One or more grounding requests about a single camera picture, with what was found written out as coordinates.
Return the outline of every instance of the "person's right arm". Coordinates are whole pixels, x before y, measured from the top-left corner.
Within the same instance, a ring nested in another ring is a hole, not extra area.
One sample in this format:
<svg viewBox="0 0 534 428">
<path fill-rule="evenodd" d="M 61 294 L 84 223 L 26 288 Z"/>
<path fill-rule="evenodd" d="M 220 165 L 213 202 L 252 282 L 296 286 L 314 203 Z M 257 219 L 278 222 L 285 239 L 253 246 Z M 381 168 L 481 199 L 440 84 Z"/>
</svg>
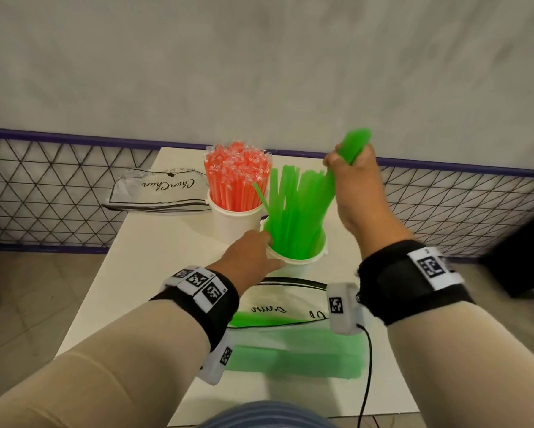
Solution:
<svg viewBox="0 0 534 428">
<path fill-rule="evenodd" d="M 388 208 L 371 146 L 353 166 L 335 152 L 325 164 L 363 259 L 413 238 Z M 534 427 L 534 355 L 479 306 L 428 310 L 389 325 L 388 336 L 428 427 Z"/>
</svg>

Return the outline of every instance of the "bundle of green straws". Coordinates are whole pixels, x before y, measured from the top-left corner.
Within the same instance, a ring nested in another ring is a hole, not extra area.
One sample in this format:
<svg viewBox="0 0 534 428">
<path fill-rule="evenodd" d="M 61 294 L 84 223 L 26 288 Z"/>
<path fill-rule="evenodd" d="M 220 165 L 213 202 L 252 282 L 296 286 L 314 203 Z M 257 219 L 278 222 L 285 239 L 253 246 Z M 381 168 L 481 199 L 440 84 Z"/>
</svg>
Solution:
<svg viewBox="0 0 534 428">
<path fill-rule="evenodd" d="M 351 165 L 370 137 L 369 129 L 349 132 L 338 154 Z M 279 183 L 277 168 L 271 169 L 269 203 L 256 188 L 269 213 L 264 230 L 273 237 L 272 249 L 288 259 L 311 259 L 321 252 L 326 241 L 322 221 L 334 199 L 332 171 L 300 172 L 300 168 L 284 165 Z"/>
</svg>

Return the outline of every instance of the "black wristband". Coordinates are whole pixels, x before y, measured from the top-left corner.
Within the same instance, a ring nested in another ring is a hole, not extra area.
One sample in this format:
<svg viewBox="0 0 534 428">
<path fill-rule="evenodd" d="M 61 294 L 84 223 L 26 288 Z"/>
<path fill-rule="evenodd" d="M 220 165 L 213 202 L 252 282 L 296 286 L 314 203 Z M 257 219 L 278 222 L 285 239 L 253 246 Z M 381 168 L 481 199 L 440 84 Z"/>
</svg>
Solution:
<svg viewBox="0 0 534 428">
<path fill-rule="evenodd" d="M 375 252 L 358 269 L 359 302 L 386 326 L 456 302 L 474 303 L 462 284 L 434 289 L 408 257 L 408 253 L 424 247 L 415 240 L 404 240 Z"/>
<path fill-rule="evenodd" d="M 215 302 L 213 307 L 206 313 L 198 306 L 191 295 L 178 289 L 167 286 L 158 295 L 150 300 L 169 299 L 190 314 L 204 329 L 209 339 L 210 351 L 214 351 L 223 337 L 228 323 L 239 309 L 239 294 L 232 282 L 221 273 L 210 270 L 221 280 L 227 291 Z"/>
</svg>

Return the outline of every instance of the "white bucket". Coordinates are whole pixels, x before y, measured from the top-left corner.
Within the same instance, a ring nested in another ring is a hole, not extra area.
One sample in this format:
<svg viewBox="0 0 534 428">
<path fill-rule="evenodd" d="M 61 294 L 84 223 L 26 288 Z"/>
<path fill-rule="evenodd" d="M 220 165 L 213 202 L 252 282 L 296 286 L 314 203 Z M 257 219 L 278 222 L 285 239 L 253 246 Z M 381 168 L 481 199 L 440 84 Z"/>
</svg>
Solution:
<svg viewBox="0 0 534 428">
<path fill-rule="evenodd" d="M 231 245 L 246 231 L 259 230 L 263 204 L 247 212 L 230 212 L 214 203 L 209 196 L 209 191 L 206 203 L 212 208 L 216 237 L 223 243 Z"/>
<path fill-rule="evenodd" d="M 267 219 L 264 219 L 261 221 L 261 230 L 263 230 L 263 227 L 265 226 L 265 223 L 267 222 Z M 305 273 L 306 268 L 309 264 L 313 264 L 314 262 L 318 261 L 322 257 L 328 254 L 328 241 L 326 238 L 326 233 L 324 230 L 322 230 L 325 235 L 325 244 L 322 246 L 322 249 L 320 252 L 312 257 L 311 259 L 288 259 L 287 257 L 284 257 L 277 252 L 273 251 L 270 246 L 267 246 L 267 256 L 272 259 L 282 259 L 285 261 L 285 267 L 283 267 L 280 270 L 277 270 L 276 272 L 273 272 L 270 274 L 270 276 L 285 276 L 285 277 L 292 277 L 292 278 L 299 278 L 303 273 Z"/>
</svg>

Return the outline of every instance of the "red straw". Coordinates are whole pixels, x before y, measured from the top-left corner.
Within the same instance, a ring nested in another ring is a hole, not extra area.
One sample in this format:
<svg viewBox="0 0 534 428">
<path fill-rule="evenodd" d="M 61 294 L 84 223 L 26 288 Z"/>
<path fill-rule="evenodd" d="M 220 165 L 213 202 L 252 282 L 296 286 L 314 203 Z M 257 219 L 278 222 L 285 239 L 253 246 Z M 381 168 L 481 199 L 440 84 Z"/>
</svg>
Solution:
<svg viewBox="0 0 534 428">
<path fill-rule="evenodd" d="M 227 148 L 208 147 L 204 167 L 208 175 L 209 195 L 219 207 L 246 212 L 259 207 L 261 200 L 253 184 L 263 195 L 271 172 L 271 155 L 236 141 Z"/>
</svg>

